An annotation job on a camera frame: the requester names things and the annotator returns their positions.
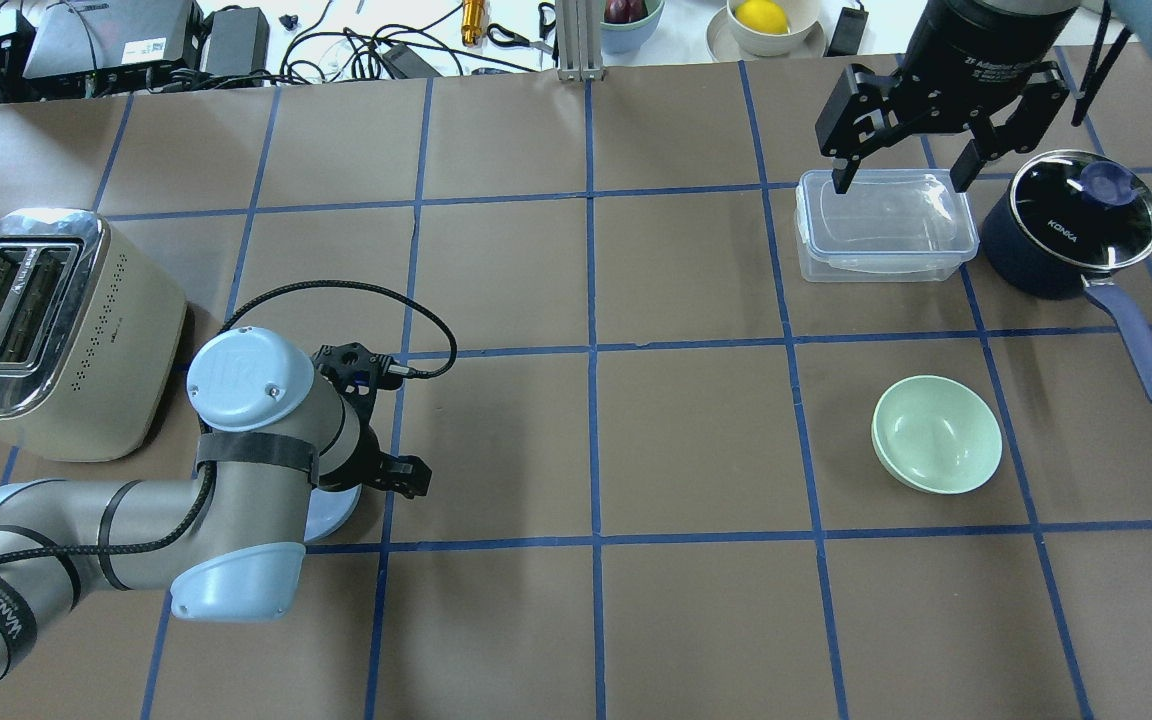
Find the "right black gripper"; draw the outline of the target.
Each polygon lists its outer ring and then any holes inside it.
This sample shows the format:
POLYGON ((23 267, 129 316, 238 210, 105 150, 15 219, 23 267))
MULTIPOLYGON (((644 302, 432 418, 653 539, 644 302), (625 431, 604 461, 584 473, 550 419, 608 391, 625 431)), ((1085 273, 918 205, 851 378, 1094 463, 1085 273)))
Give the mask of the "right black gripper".
POLYGON ((925 3, 897 67, 844 65, 814 120, 835 192, 911 135, 972 135, 952 164, 956 194, 1006 152, 1034 150, 1070 94, 1048 54, 1071 17, 1070 1, 925 3))

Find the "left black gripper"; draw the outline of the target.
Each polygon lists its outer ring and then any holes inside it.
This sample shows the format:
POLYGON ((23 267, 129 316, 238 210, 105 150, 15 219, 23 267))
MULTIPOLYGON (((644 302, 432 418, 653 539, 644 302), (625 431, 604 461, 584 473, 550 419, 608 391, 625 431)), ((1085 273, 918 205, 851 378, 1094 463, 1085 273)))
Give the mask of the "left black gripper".
POLYGON ((321 452, 316 488, 340 493, 366 486, 406 498, 429 495, 433 478, 429 464, 414 455, 385 454, 371 427, 378 393, 397 391, 404 379, 415 377, 415 370, 361 343, 324 344, 312 356, 312 364, 344 406, 338 435, 321 452))

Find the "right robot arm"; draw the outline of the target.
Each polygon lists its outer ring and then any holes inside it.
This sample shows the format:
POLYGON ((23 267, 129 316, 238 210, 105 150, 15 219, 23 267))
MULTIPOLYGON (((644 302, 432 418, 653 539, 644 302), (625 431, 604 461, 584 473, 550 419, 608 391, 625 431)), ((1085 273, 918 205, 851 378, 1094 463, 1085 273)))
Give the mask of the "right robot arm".
POLYGON ((820 154, 846 194, 873 152, 914 135, 969 132, 952 164, 968 190, 1001 156, 1033 151, 1068 97, 1079 124, 1129 41, 1152 59, 1152 1, 1106 1, 1082 82, 1070 86, 1048 59, 1075 1, 929 1, 899 68, 887 76, 846 65, 814 122, 820 154))

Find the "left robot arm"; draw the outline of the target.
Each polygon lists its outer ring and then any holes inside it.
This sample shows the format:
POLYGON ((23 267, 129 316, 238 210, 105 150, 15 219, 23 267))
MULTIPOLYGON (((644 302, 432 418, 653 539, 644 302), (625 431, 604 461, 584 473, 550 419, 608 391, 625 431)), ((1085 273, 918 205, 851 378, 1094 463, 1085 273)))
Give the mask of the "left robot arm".
POLYGON ((429 492, 420 457, 380 450, 376 392, 411 369, 353 343, 308 355, 278 333, 212 338, 185 377, 205 424, 189 480, 0 486, 0 680, 96 591, 160 591, 175 616, 266 623, 291 611, 306 546, 351 515, 321 497, 429 492))

